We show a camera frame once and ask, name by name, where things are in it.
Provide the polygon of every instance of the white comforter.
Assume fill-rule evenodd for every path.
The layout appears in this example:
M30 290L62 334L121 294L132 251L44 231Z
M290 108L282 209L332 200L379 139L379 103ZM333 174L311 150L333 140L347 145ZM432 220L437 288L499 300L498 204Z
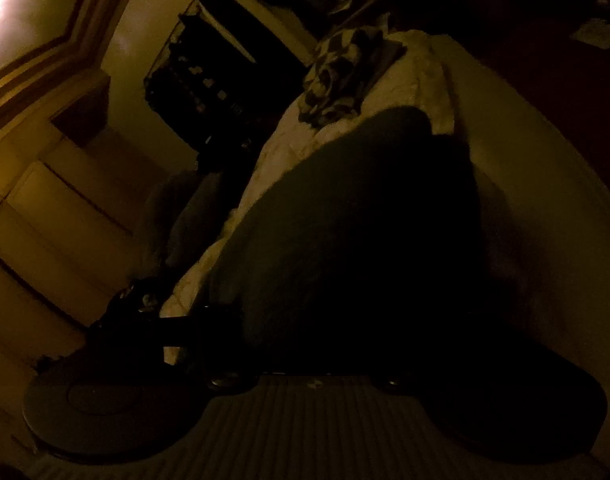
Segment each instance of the white comforter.
M427 113L434 134L453 133L453 107L442 65L432 52L430 37L419 30L410 30L390 34L388 39L402 42L407 51L371 89L359 117L343 119L317 131L298 121L297 100L291 104L263 147L238 208L230 213L216 243L176 284L174 293L163 305L162 317L188 313L220 251L247 211L284 173L323 144L343 136L381 110L403 105L415 106ZM165 359L173 363L175 349L166 349Z

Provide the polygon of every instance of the black device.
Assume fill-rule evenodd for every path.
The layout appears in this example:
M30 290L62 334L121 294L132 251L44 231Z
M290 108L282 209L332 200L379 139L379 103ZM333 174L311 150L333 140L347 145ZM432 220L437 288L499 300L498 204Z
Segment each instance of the black device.
M340 380L371 374L371 383L386 394L417 396L434 424L465 448L511 463L549 463L588 452L606 416L606 396L584 370L478 316L446 322L428 339L436 341L433 348L418 349L426 358L414 370L378 373L264 370L245 348L240 315L234 306L212 305L188 317L159 319L156 309L114 304L83 349L28 387L23 415L30 431L65 460L130 462L170 446L212 399L235 399L268 372L315 371ZM167 365L163 346L185 347L190 358Z

